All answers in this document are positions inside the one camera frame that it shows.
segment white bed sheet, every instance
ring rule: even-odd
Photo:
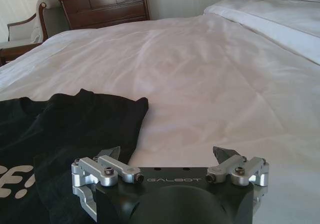
[[[147,97],[131,164],[212,166],[213,145],[264,157],[254,223],[318,223],[319,62],[242,25],[207,14],[64,32],[0,68],[0,100]]]
[[[240,23],[282,48],[320,62],[320,0],[223,0],[204,13]]]

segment bolt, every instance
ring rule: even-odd
[[[216,176],[213,175],[213,174],[207,174],[207,175],[205,176],[205,180],[206,180],[208,183],[214,183],[214,182],[217,180],[217,178],[216,178]]]
[[[238,174],[238,175],[244,175],[245,174],[245,169],[244,168],[242,168],[242,167],[237,167],[236,169],[235,169],[235,172]]]
[[[145,179],[145,177],[138,173],[134,177],[134,183],[140,184],[140,183],[142,183],[144,181],[144,179]]]
[[[107,176],[113,175],[115,170],[112,167],[106,167],[104,169],[104,174]]]

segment silver metal clamp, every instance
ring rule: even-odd
[[[81,207],[97,221],[97,204],[92,191],[86,185],[100,184],[112,187],[118,183],[118,175],[126,183],[137,184],[144,180],[141,170],[126,165],[110,156],[84,157],[76,159],[71,165],[72,192],[80,198]]]
[[[206,180],[211,184],[223,183],[227,175],[237,186],[253,184],[253,213],[261,205],[261,198],[268,192],[269,163],[265,159],[254,157],[250,161],[240,155],[233,155],[218,166],[207,169]]]

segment bed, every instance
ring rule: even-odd
[[[147,97],[132,165],[209,167],[213,145],[263,157],[269,190],[254,223],[318,223],[319,10],[224,0],[191,18],[63,32],[0,68],[0,100]]]

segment chair armrest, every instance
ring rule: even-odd
[[[38,0],[36,3],[36,14],[38,16],[39,23],[37,23],[37,27],[41,29],[39,33],[39,39],[44,42],[48,39],[48,30],[45,21],[45,10],[55,9],[55,8],[62,8],[61,3],[59,0]]]
[[[7,25],[9,30],[8,41],[30,39],[35,24],[35,18],[36,14],[27,20],[9,23]]]
[[[61,7],[61,3],[59,0],[38,0],[36,4],[37,10],[40,6],[43,6],[46,9],[52,9]]]
[[[0,66],[5,65],[7,62],[15,60],[16,58],[31,51],[37,46],[40,46],[41,44],[42,42],[30,44],[30,45],[22,45],[22,46],[16,46],[11,48],[0,49]]]

